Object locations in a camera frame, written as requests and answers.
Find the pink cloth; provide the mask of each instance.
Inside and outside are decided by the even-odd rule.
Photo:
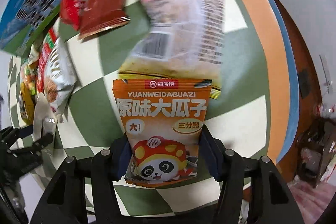
[[[303,216],[305,224],[314,224],[328,206],[336,186],[321,182],[315,189],[305,181],[288,184]]]

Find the blue stripe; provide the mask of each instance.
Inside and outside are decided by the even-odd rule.
[[[275,1],[268,0],[268,2],[270,3],[275,13],[275,16],[277,18],[278,24],[280,26],[281,34],[283,37],[283,43],[285,45],[285,51],[286,51],[286,57],[287,57],[289,86],[290,86],[290,108],[289,108],[288,125],[287,125],[285,141],[283,142],[283,147],[277,158],[277,162],[279,162],[283,158],[283,156],[288,152],[295,138],[297,125],[299,122],[299,82],[297,78],[297,71],[296,71],[292,46],[289,40],[289,36],[286,30],[285,23],[282,19],[282,16],[278,10],[278,7]]]

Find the silver screw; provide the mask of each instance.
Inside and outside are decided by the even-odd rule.
[[[109,149],[104,149],[104,150],[102,150],[100,153],[101,153],[103,156],[108,156],[108,155],[111,153],[111,151],[110,151]]]
[[[267,157],[267,156],[262,156],[262,157],[261,157],[261,160],[262,160],[263,162],[265,162],[265,163],[268,163],[268,162],[271,161],[271,159],[270,159],[269,157]]]
[[[235,154],[235,152],[232,149],[227,149],[225,150],[225,154],[228,156],[233,156]]]
[[[74,161],[74,159],[75,159],[74,156],[69,156],[69,157],[66,157],[65,162],[71,163]]]

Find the checkered pattern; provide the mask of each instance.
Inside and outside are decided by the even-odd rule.
[[[59,19],[54,24],[56,34],[66,42],[78,82],[63,114],[63,123],[58,124],[54,155],[44,154],[43,166],[33,172],[42,188],[67,156],[91,157],[123,134],[112,82],[129,51],[149,30],[137,0],[127,0],[125,10],[131,17],[129,24],[84,41],[77,40],[78,32]],[[257,158],[267,153],[269,139],[266,61],[242,1],[226,0],[225,15],[223,91],[218,100],[211,99],[205,123],[226,148],[244,157]],[[13,56],[9,64],[8,101],[14,127],[24,126],[17,105],[21,65],[22,59]],[[29,146],[33,141],[28,136],[19,140],[18,146]],[[201,157],[197,177],[188,181],[156,189],[128,185],[124,179],[114,185],[122,214],[132,216],[178,214],[212,204],[220,193],[220,185],[209,175]],[[85,180],[85,192],[87,209],[93,212],[90,179]]]

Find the plastic bottle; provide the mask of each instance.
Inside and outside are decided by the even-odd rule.
[[[322,118],[335,119],[336,118],[335,109],[336,109],[335,104],[320,103],[315,106],[314,114]]]

